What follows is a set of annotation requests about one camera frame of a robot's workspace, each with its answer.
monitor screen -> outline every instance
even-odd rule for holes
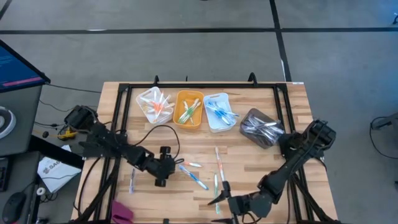
[[[44,83],[36,71],[0,45],[0,92]]]

computer mouse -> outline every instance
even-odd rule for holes
[[[14,193],[8,198],[2,210],[2,220],[5,224],[14,223],[19,219],[25,200],[26,195],[24,192]]]

wooden table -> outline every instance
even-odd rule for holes
[[[99,120],[103,123],[112,120],[118,86],[118,82],[106,82],[104,84],[98,106]],[[287,87],[296,130],[301,132],[312,121],[307,93],[302,83],[288,83]],[[162,90],[165,95],[171,94],[172,98],[170,101],[174,102],[178,91],[181,89],[163,88]],[[134,211],[134,223],[161,223],[164,218],[169,218],[171,223],[202,223],[210,222],[210,220],[217,218],[230,218],[231,214],[227,201],[220,203],[222,211],[220,215],[216,214],[215,206],[207,206],[207,203],[214,196],[213,172],[218,171],[215,146],[218,146],[220,150],[225,177],[231,184],[232,195],[242,195],[257,191],[256,185],[260,179],[270,171],[278,169],[285,161],[280,155],[278,146],[264,150],[239,133],[239,124],[251,108],[257,108],[271,118],[277,119],[272,90],[267,88],[202,88],[193,90],[201,91],[204,95],[227,93],[232,110],[241,115],[232,130],[216,134],[210,132],[204,112],[202,124],[198,129],[180,129],[174,125],[173,121],[167,123],[176,129],[180,138],[181,152],[179,158],[197,162],[204,166],[203,168],[189,167],[189,170],[201,179],[210,190],[203,190],[179,170],[176,170],[176,173],[170,176],[164,188],[156,187],[154,185],[154,177],[147,172],[138,172],[136,175],[136,191],[131,195],[129,194],[129,181],[132,167],[123,159],[119,171],[116,200]],[[153,127],[136,103],[136,96],[143,91],[145,89],[134,89],[131,97],[127,121],[128,140],[131,144],[142,139],[148,130]],[[122,99],[121,108],[124,108],[125,95]],[[279,95],[286,130],[289,130],[284,99],[282,93]],[[119,112],[119,121],[122,115],[123,110]],[[156,157],[159,157],[160,146],[170,146],[173,155],[177,151],[174,133],[167,128],[156,129],[141,145],[154,152]],[[85,162],[80,187],[93,161],[94,159],[88,159]],[[97,163],[88,178],[83,192],[82,208],[86,208],[96,195],[102,168],[103,159]],[[326,214],[332,218],[337,218],[325,168],[315,159],[309,160],[304,168],[310,193]],[[76,196],[76,202],[78,201],[79,193],[80,190]],[[302,215],[305,218],[306,214],[300,192],[298,195],[300,197]],[[107,202],[108,196],[105,195],[101,218],[105,217]],[[293,207],[290,211],[290,221],[294,223]],[[77,212],[74,210],[72,218],[76,217]],[[245,222],[251,222],[249,217],[246,218]],[[287,194],[286,190],[284,190],[279,203],[272,206],[267,218],[263,218],[260,223],[285,223],[286,220]]]

concrete floor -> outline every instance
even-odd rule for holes
[[[0,0],[0,8],[6,0]],[[388,27],[393,0],[278,0],[281,27]],[[273,27],[266,0],[13,0],[0,30]],[[274,33],[0,35],[53,84],[101,90],[105,81],[284,80]],[[292,80],[305,82],[314,117],[338,133],[326,153],[339,219],[396,223],[398,161],[381,157],[369,122],[398,111],[398,33],[283,34]],[[43,87],[42,100],[59,108],[97,105],[99,94]],[[40,105],[36,120],[65,116]],[[374,132],[379,148],[398,157],[390,128]],[[78,186],[74,178],[40,216],[66,222]]]

gray tile floor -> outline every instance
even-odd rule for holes
[[[0,7],[5,3],[0,0]],[[393,0],[277,0],[282,27],[389,27]],[[13,0],[0,30],[273,27],[266,0]],[[340,220],[396,223],[398,162],[381,157],[369,122],[398,112],[398,33],[283,34],[293,81],[305,82],[313,115],[338,132],[326,154]],[[0,35],[56,85],[100,91],[105,81],[284,80],[274,33]],[[98,94],[45,86],[42,100],[63,109],[97,105]],[[36,120],[60,122],[64,113],[40,105]],[[397,156],[390,128],[374,132],[378,147]],[[55,144],[63,142],[49,139]],[[66,222],[78,178],[40,216]]]

